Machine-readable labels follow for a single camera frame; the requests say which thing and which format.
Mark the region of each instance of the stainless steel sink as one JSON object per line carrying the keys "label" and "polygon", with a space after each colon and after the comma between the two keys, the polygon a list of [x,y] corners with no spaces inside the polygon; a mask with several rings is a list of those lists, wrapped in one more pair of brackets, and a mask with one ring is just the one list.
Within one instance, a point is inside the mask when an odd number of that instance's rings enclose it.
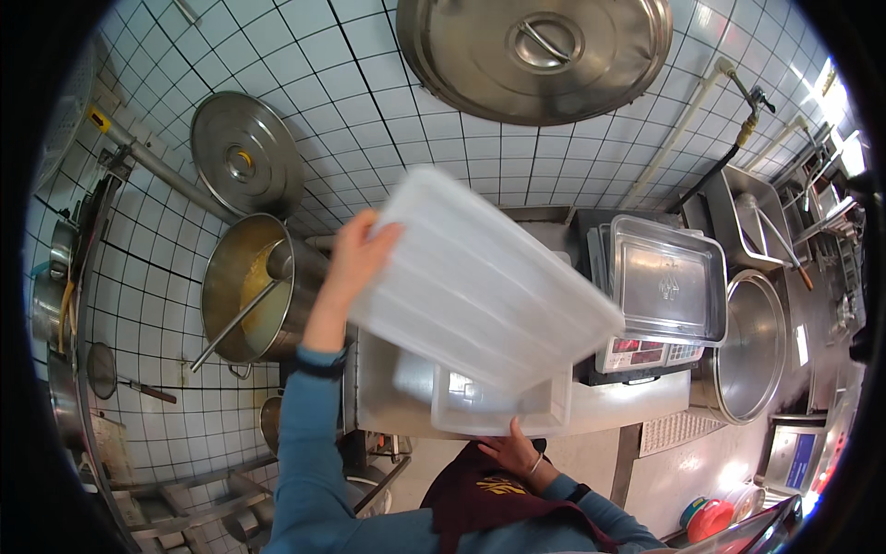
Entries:
{"label": "stainless steel sink", "polygon": [[726,166],[715,175],[704,187],[704,195],[711,210],[714,236],[726,252],[729,266],[771,271],[790,264],[788,252],[779,243],[772,230],[763,225],[754,226],[753,230],[745,228],[757,248],[748,243],[747,235],[742,234],[740,213],[735,209],[734,198],[748,193],[757,199],[758,206],[763,210],[780,234],[790,242],[788,223],[781,211],[778,193],[772,185],[760,181],[738,168]]}

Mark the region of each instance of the white tiled wall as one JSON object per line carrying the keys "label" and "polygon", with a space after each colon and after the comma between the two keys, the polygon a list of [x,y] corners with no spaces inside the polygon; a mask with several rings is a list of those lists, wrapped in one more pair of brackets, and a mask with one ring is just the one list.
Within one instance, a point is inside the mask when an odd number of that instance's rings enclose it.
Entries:
{"label": "white tiled wall", "polygon": [[[198,180],[189,160],[135,121],[101,85],[96,97],[167,164]],[[85,123],[56,178],[30,202],[24,250],[27,301],[33,283],[29,270],[48,260],[59,212],[73,210],[104,174],[96,163],[102,148],[113,151],[115,146]],[[258,429],[259,411],[268,396],[278,394],[277,365],[257,364],[243,381],[215,355],[196,374],[187,368],[206,344],[200,286],[208,256],[226,228],[138,166],[114,201],[80,329],[88,345],[101,341],[113,349],[120,377],[177,399],[175,404],[162,402],[123,385],[107,401],[89,391],[94,412],[126,426],[139,482],[187,477],[268,453]],[[34,341],[33,352],[38,376],[46,378],[45,343]]]}
{"label": "white tiled wall", "polygon": [[[672,0],[672,48],[646,94],[589,121],[540,129],[481,120],[431,96],[398,51],[396,4],[201,0],[190,2],[202,19],[193,27],[169,0],[122,0],[101,26],[101,78],[181,153],[195,105],[211,92],[244,90],[272,105],[307,163],[309,194],[298,213],[306,234],[380,204],[416,163],[436,164],[497,204],[613,207],[721,55],[778,107],[775,117],[763,114],[737,165],[797,113],[816,128],[824,121],[808,97],[828,53],[789,0]],[[725,85],[653,175],[639,208],[661,209],[729,149],[749,108]],[[794,135],[757,171],[777,173],[803,146]]]}

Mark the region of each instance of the pot handle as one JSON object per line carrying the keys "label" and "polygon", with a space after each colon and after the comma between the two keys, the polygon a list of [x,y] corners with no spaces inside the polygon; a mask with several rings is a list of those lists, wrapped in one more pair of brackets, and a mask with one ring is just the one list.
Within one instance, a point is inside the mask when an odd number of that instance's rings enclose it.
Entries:
{"label": "pot handle", "polygon": [[246,366],[246,373],[244,373],[243,375],[240,375],[239,373],[234,371],[234,367],[229,363],[228,364],[228,371],[230,371],[231,375],[240,379],[241,381],[246,381],[247,379],[249,379],[250,374],[252,374],[252,372],[253,372],[253,365],[251,363],[249,365],[247,365]]}

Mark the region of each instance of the stainless steel counter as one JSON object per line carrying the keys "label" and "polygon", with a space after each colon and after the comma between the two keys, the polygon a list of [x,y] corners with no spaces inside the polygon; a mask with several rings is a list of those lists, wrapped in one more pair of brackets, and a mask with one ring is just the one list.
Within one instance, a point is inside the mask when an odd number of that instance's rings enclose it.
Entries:
{"label": "stainless steel counter", "polygon": [[[576,245],[566,225],[521,223],[551,250],[577,260]],[[438,431],[431,425],[433,363],[367,332],[349,332],[355,343],[346,366],[343,427],[433,439],[466,437]],[[570,426],[566,434],[591,433],[647,421],[685,410],[689,404],[688,371],[665,375],[651,383],[586,386],[572,383]]]}

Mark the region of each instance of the yellow label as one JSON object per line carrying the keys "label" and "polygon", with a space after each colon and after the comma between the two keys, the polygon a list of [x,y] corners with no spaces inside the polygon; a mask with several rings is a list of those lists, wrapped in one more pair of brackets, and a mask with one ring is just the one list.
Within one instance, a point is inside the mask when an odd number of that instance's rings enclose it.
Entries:
{"label": "yellow label", "polygon": [[86,112],[86,117],[92,121],[92,124],[98,127],[103,133],[108,132],[108,129],[111,128],[111,120],[106,118],[101,112],[99,112],[94,105],[89,105],[89,110]]}

